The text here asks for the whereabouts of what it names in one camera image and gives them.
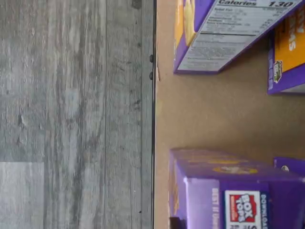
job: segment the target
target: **floor plank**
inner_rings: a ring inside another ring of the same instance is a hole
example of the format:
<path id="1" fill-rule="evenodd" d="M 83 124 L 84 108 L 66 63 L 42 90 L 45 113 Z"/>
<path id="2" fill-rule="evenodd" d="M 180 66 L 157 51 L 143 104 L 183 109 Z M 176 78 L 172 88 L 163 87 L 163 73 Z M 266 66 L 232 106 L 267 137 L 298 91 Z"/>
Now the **floor plank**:
<path id="1" fill-rule="evenodd" d="M 42 161 L 47 20 L 40 0 L 0 2 L 0 161 Z"/>
<path id="2" fill-rule="evenodd" d="M 0 162 L 0 228 L 42 228 L 43 170 L 43 163 Z"/>
<path id="3" fill-rule="evenodd" d="M 140 3 L 107 0 L 105 228 L 141 228 L 141 29 Z"/>
<path id="4" fill-rule="evenodd" d="M 105 1 L 49 2 L 44 228 L 102 228 Z"/>
<path id="5" fill-rule="evenodd" d="M 141 228 L 152 223 L 152 81 L 153 0 L 142 1 L 142 220 Z"/>

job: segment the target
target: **wood grain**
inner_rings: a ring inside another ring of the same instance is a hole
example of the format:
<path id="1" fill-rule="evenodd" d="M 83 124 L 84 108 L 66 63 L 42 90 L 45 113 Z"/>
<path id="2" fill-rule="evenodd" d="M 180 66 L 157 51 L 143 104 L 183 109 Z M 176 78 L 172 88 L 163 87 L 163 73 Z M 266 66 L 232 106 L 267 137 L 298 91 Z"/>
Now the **wood grain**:
<path id="1" fill-rule="evenodd" d="M 0 2 L 0 162 L 42 167 L 31 228 L 150 228 L 151 5 Z"/>

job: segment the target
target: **cardboard box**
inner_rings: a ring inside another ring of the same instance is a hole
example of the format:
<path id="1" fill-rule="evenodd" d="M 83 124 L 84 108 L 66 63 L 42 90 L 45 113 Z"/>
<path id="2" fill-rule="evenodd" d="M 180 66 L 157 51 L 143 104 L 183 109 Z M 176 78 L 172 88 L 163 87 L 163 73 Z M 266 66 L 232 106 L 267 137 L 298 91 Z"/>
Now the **cardboard box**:
<path id="1" fill-rule="evenodd" d="M 302 0 L 177 0 L 174 73 L 216 73 Z"/>
<path id="2" fill-rule="evenodd" d="M 171 151 L 170 216 L 187 229 L 300 229 L 300 176 L 223 152 Z"/>
<path id="3" fill-rule="evenodd" d="M 276 156 L 274 158 L 274 167 L 305 177 L 305 160 Z"/>
<path id="4" fill-rule="evenodd" d="M 305 92 L 305 7 L 287 17 L 271 34 L 268 93 Z"/>

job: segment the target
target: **cereal box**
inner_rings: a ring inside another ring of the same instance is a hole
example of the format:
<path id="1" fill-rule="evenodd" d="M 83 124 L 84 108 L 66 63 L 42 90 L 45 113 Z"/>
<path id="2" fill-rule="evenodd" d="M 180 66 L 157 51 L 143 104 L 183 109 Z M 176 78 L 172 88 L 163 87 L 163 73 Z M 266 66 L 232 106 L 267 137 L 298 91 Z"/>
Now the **cereal box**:
<path id="1" fill-rule="evenodd" d="M 304 0 L 177 0 L 174 73 L 216 73 Z"/>
<path id="2" fill-rule="evenodd" d="M 268 93 L 305 92 L 305 7 L 299 7 L 270 37 Z"/>
<path id="3" fill-rule="evenodd" d="M 274 158 L 274 167 L 286 172 L 296 173 L 300 176 L 305 177 L 305 160 L 277 156 Z M 303 218 L 302 229 L 305 229 L 305 215 Z"/>
<path id="4" fill-rule="evenodd" d="M 223 152 L 170 152 L 170 217 L 183 229 L 300 229 L 304 202 L 296 174 Z"/>

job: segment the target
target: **box tops logo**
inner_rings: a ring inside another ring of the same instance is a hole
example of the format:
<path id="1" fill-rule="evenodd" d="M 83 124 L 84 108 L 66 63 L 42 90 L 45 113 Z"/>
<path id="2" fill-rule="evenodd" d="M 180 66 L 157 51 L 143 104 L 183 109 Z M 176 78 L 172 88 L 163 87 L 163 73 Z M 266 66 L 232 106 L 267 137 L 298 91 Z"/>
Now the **box tops logo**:
<path id="1" fill-rule="evenodd" d="M 254 195 L 230 195 L 231 222 L 255 223 L 256 204 Z"/>

